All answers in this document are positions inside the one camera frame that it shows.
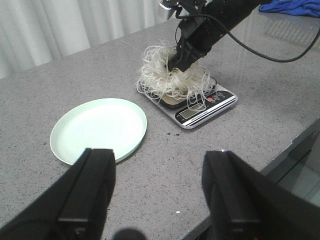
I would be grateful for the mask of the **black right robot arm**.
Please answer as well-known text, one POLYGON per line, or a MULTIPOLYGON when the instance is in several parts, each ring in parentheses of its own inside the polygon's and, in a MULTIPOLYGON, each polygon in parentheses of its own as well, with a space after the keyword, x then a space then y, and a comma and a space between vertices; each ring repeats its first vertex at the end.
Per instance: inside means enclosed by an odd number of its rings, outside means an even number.
POLYGON ((198 59, 205 57, 228 31, 248 17, 268 0, 162 0, 164 9, 176 12, 180 19, 181 37, 176 53, 168 60, 169 71, 186 71, 198 59))

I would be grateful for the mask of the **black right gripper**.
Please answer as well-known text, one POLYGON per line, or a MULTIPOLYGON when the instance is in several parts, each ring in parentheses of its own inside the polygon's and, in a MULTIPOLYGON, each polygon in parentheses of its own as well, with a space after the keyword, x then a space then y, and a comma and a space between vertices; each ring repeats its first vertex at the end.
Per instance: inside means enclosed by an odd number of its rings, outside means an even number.
POLYGON ((190 14, 178 16, 181 37, 176 53, 168 60, 169 71, 185 72, 198 59, 205 57, 212 46, 225 35, 224 14, 190 14))

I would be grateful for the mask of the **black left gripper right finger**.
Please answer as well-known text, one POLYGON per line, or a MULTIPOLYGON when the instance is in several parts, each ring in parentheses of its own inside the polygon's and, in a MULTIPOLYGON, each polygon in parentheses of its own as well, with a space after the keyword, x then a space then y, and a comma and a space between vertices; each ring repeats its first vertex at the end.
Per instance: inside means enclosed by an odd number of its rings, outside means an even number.
POLYGON ((202 189, 214 240, 318 240, 320 209, 232 151, 207 151, 202 189))

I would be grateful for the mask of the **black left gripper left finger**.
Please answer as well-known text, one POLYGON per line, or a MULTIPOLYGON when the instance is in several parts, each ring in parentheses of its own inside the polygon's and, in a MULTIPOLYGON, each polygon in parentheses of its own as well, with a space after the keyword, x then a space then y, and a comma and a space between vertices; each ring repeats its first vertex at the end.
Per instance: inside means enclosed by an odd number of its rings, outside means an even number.
POLYGON ((0 230, 2 240, 99 240, 116 183, 111 149, 84 150, 74 165, 0 230))

